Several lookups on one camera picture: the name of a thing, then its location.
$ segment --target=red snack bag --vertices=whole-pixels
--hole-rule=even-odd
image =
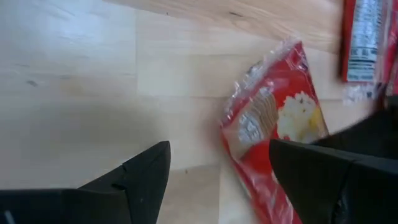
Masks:
[[[344,82],[386,83],[397,47],[397,0],[346,0]]]
[[[261,223],[301,223],[269,161],[270,139],[312,142],[328,134],[301,42],[285,42],[247,72],[220,128]]]
[[[398,57],[391,70],[391,76],[386,89],[386,96],[398,95]]]

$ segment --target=snack wrapper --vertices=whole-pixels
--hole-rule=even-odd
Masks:
[[[328,135],[302,43],[285,41],[255,64],[227,101],[221,137],[261,223],[301,223],[269,160],[269,140]]]
[[[346,0],[342,73],[345,103],[376,99],[397,50],[398,0]]]
[[[391,70],[391,76],[386,89],[386,96],[398,95],[398,57]]]

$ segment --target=wood grain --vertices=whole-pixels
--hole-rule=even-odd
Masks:
[[[163,15],[234,28],[281,40],[299,36],[305,45],[337,53],[340,0],[107,0]]]
[[[134,9],[97,0],[0,4],[0,72],[136,74]]]
[[[220,218],[218,224],[257,224],[258,220],[251,208],[249,196],[227,158],[221,162],[220,176]]]
[[[227,97],[277,40],[205,26],[152,12],[137,12],[137,89],[140,95]],[[319,99],[342,98],[338,57],[306,47]]]
[[[220,166],[170,172],[158,224],[217,224]]]
[[[59,72],[0,71],[0,94],[46,97],[134,97],[135,75],[72,75]]]

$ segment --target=plastic wrapper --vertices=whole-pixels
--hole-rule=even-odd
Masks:
[[[346,0],[343,18],[345,103],[376,99],[397,50],[398,0]]]
[[[390,80],[386,88],[386,96],[398,95],[398,57],[391,70]]]
[[[328,135],[302,43],[286,40],[235,87],[221,136],[253,208],[261,223],[301,223],[272,171],[269,140],[308,143]]]

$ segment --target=clear plastic packaging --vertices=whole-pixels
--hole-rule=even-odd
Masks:
[[[398,0],[345,1],[345,103],[377,99],[389,80],[397,50]]]
[[[236,82],[221,137],[261,223],[301,223],[269,161],[269,140],[328,135],[301,41],[289,39]]]

